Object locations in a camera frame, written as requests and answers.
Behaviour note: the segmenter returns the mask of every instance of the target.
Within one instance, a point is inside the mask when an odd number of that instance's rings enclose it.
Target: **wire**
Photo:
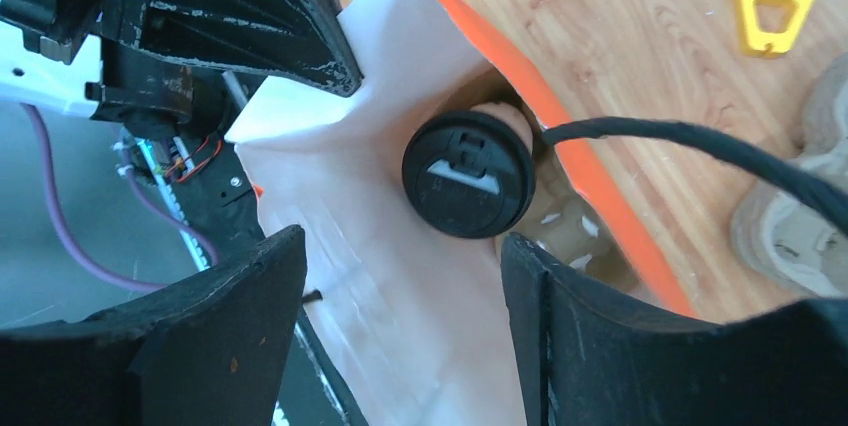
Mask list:
[[[186,173],[182,177],[180,177],[180,179],[178,179],[177,182],[182,184],[187,179],[189,179],[192,176],[194,176],[195,174],[199,173],[203,168],[206,167],[207,164],[209,164],[210,161],[212,161],[213,159],[215,159],[216,156],[218,156],[218,154],[221,152],[221,149],[223,148],[223,145],[224,145],[224,142],[219,139],[218,145],[215,147],[215,152],[213,152],[212,155],[209,156],[208,158],[201,161],[191,171],[189,171],[188,173]]]
[[[198,146],[197,149],[195,149],[193,153],[189,154],[185,158],[180,158],[179,160],[177,160],[177,162],[175,162],[173,166],[168,168],[162,176],[167,177],[169,174],[174,172],[175,169],[177,169],[180,166],[183,166],[189,159],[193,158],[195,154],[199,153],[200,150],[203,149],[204,146],[206,146],[209,143],[210,137],[211,136],[206,136],[206,139],[204,139],[203,142],[200,143],[200,146]]]
[[[47,211],[50,214],[50,221],[53,223],[53,228],[56,230],[56,235],[59,237],[59,241],[61,241],[62,246],[64,246],[68,254],[70,254],[80,266],[98,279],[130,291],[149,293],[167,286],[167,284],[138,281],[114,273],[97,263],[88,254],[86,254],[85,251],[83,251],[82,247],[71,234],[68,222],[65,219],[65,215],[62,212],[62,207],[59,202],[59,191],[56,187],[56,171],[54,170],[53,164],[53,148],[50,144],[50,135],[47,132],[47,126],[44,124],[44,118],[41,117],[41,114],[35,106],[29,104],[22,104],[21,106],[23,106],[24,111],[27,113],[27,116],[29,116],[33,130],[35,131],[36,139],[38,140],[41,156],[41,170],[44,176],[45,199],[47,202]],[[124,165],[129,166],[130,171],[132,171],[132,165],[129,162],[129,153],[125,149],[122,149],[121,155]],[[156,213],[160,218],[165,219],[173,226],[185,231],[197,239],[197,242],[200,243],[201,246],[206,249],[207,254],[209,254],[211,263],[214,264],[218,261],[218,254],[208,239],[197,233],[189,226],[177,221],[156,208],[150,200],[144,196],[144,193],[141,191],[141,188],[136,182],[134,173],[128,174],[127,177],[130,181],[130,188],[139,200],[141,200],[142,204]]]
[[[603,117],[553,127],[542,133],[542,140],[553,145],[605,136],[662,139],[705,152],[784,190],[848,235],[848,194],[750,143],[715,129],[675,121]]]

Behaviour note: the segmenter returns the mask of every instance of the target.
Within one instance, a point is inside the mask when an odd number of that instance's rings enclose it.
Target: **beige shoe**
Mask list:
[[[790,162],[848,188],[848,55],[819,79],[802,114],[806,146]],[[848,296],[848,239],[774,186],[758,181],[742,200],[731,241],[742,261],[781,284]]]

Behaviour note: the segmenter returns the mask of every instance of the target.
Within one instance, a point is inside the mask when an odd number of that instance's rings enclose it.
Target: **gray surface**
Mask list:
[[[194,273],[176,230],[148,212],[116,174],[112,126],[42,114],[62,207],[88,254],[145,281],[167,283]],[[90,276],[68,256],[47,215],[39,167],[23,110],[0,103],[0,329],[78,321],[139,296]],[[144,189],[161,206],[155,189]]]

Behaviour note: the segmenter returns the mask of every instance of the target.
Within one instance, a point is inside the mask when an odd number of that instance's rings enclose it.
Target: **white plastic part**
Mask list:
[[[400,181],[412,133],[485,59],[436,0],[353,0],[339,23],[362,87],[268,78],[227,133],[259,224],[306,230],[324,299],[305,309],[369,424],[523,425],[493,242],[439,233]]]
[[[99,103],[85,97],[85,83],[100,81],[99,37],[86,38],[67,66],[24,49],[21,30],[0,21],[0,51],[0,100],[82,118],[97,110]]]

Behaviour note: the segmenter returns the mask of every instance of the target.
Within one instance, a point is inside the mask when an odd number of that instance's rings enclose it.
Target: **red wire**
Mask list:
[[[175,169],[184,165],[186,163],[186,161],[188,161],[189,159],[194,157],[195,154],[199,153],[200,150],[203,149],[203,147],[206,146],[206,143],[208,143],[208,142],[209,142],[209,136],[206,136],[206,139],[204,139],[203,142],[200,143],[200,146],[198,146],[197,149],[195,149],[193,153],[189,154],[188,157],[186,157],[185,159],[177,161],[177,163],[175,165],[171,166],[170,168],[168,168],[168,170],[165,171],[165,174],[163,174],[162,176],[165,176],[167,178],[168,175],[171,174]]]
[[[218,156],[218,153],[221,152],[221,148],[223,148],[223,146],[224,146],[224,142],[219,139],[218,145],[215,147],[215,152],[212,153],[212,156],[209,156],[208,158],[201,161],[200,164],[198,164],[197,166],[194,167],[194,169],[192,169],[191,171],[189,171],[188,173],[183,175],[180,179],[177,180],[177,182],[182,183],[183,181],[194,176],[195,173],[197,173],[198,171],[203,169],[207,164],[209,164],[209,161],[212,161],[215,158],[215,156]]]

